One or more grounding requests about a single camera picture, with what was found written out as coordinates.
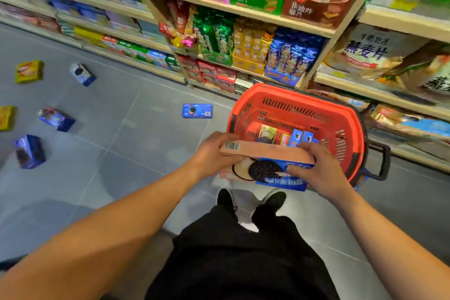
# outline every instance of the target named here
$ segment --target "person's left hand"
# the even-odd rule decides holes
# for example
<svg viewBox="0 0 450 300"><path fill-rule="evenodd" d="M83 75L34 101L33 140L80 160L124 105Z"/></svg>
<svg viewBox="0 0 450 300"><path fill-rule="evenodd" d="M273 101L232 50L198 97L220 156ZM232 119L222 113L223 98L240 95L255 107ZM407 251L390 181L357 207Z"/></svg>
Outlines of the person's left hand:
<svg viewBox="0 0 450 300"><path fill-rule="evenodd" d="M242 155L222 155L219 151L221 145L227 141L239 140L236 134L214 132L202 142L187 162L191 169L195 170L200 179L213 176L220 169L240 163Z"/></svg>

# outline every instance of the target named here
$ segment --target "red shopping basket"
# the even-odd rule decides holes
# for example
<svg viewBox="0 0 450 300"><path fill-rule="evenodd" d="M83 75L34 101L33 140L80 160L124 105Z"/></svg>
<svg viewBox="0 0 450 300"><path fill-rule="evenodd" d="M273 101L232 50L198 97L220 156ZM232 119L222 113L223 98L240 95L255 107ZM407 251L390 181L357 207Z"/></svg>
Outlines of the red shopping basket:
<svg viewBox="0 0 450 300"><path fill-rule="evenodd" d="M228 120L228 132L241 140L256 141L261 126L277 128L275 143L294 129L314 133L327 144L340 162L348 181L355 185L362 176L385 180L391 164L391 148L368 140L364 123L356 109L337 101L293 90L256 84L236 102ZM368 145L378 146L383 161L378 175L364 168Z"/></svg>

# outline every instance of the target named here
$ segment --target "shoe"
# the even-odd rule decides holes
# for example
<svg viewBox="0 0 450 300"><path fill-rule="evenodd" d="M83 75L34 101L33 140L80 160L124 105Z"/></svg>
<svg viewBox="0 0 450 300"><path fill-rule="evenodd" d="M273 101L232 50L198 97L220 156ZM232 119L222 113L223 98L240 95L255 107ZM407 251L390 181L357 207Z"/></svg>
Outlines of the shoe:
<svg viewBox="0 0 450 300"><path fill-rule="evenodd" d="M238 209L233 203L231 191L227 188L223 188L219 191L219 194L217 195L217 205L223 205L228 209L233 209L233 212L236 212Z"/></svg>
<svg viewBox="0 0 450 300"><path fill-rule="evenodd" d="M270 191L261 201L261 205L265 204L270 206L276 213L284 204L286 200L286 194L281 191L280 188L273 189Z"/></svg>

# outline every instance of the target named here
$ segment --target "person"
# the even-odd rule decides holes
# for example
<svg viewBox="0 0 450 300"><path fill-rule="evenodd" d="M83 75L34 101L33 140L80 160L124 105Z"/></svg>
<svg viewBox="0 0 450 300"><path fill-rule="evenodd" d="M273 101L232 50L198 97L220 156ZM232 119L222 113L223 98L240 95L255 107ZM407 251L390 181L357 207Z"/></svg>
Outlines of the person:
<svg viewBox="0 0 450 300"><path fill-rule="evenodd" d="M55 235L0 280L2 300L100 298L193 185L242 160L219 153L236 139L213 133L179 169ZM336 206L391 296L449 299L450 269L357 194L322 145L301 147L316 165L288 172ZM217 205L173 239L146 299L338 299L323 261L288 217L276 216L285 199L279 189L263 199L256 233L238 224L232 196L220 190Z"/></svg>

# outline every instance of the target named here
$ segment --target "person's right arm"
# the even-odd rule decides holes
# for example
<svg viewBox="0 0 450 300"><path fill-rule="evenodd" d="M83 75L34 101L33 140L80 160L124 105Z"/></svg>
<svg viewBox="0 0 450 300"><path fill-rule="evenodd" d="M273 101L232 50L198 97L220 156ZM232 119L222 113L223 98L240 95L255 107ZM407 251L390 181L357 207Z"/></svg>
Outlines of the person's right arm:
<svg viewBox="0 0 450 300"><path fill-rule="evenodd" d="M450 299L450 268L357 194L321 144L299 147L316 158L316 165L290 166L288 172L306 180L339 210L389 294L398 300Z"/></svg>

